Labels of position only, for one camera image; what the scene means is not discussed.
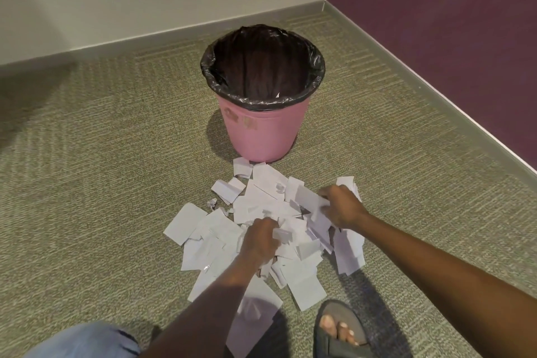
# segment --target jeans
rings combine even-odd
[[[23,358],[133,358],[140,352],[131,334],[104,321],[95,321],[60,331]]]

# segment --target green carpet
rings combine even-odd
[[[355,175],[371,212],[537,296],[537,196],[351,41],[326,13],[276,23],[326,59],[298,139],[276,168],[317,189]],[[82,321],[146,344],[188,302],[197,273],[163,235],[203,206],[236,157],[199,60],[210,35],[0,80],[0,356]],[[367,266],[319,279],[350,302],[383,357],[477,356],[371,243]],[[252,356],[310,356],[316,308],[281,314]]]

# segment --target black sandal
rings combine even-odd
[[[321,317],[329,314],[334,322],[344,322],[354,331],[354,339],[359,345],[352,345],[346,341],[335,339],[319,324]],[[319,308],[315,328],[313,330],[313,357],[314,358],[375,358],[358,316],[352,308],[339,300],[326,300]]]

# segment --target floor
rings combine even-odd
[[[537,196],[357,45],[327,13],[277,25],[326,60],[298,139],[278,170],[317,189],[355,175],[369,210],[537,296]],[[184,309],[197,277],[163,235],[203,205],[236,157],[199,69],[217,35],[0,80],[0,356],[21,356],[81,321],[124,325],[147,343]],[[371,243],[338,277],[382,357],[477,356]],[[310,356],[316,309],[288,289],[252,356]]]

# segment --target gray baseboard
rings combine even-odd
[[[320,13],[324,0],[299,4],[283,9],[264,11],[242,17],[234,17],[218,22],[205,23],[181,29],[163,31],[156,34],[99,44],[78,50],[65,51],[50,56],[40,56],[25,61],[0,66],[0,77],[34,70],[43,70],[58,65],[88,61],[101,57],[118,56],[135,50],[148,49],[164,44],[171,44],[183,39],[195,38],[205,34],[235,29],[243,25],[284,20],[296,16]]]
[[[416,92],[424,96],[432,105],[445,114],[466,136],[479,145],[491,157],[496,159],[508,173],[515,175],[537,192],[537,171],[523,159],[518,157],[490,132],[460,110],[453,104],[453,102],[440,94],[440,92],[432,85],[427,83],[410,67],[382,46],[382,44],[335,8],[330,2],[325,2],[323,10],[338,20],[348,33],[352,37],[355,37],[357,42],[365,45],[375,55],[380,57],[382,61],[397,73],[397,75],[399,75],[410,87],[414,88]]]

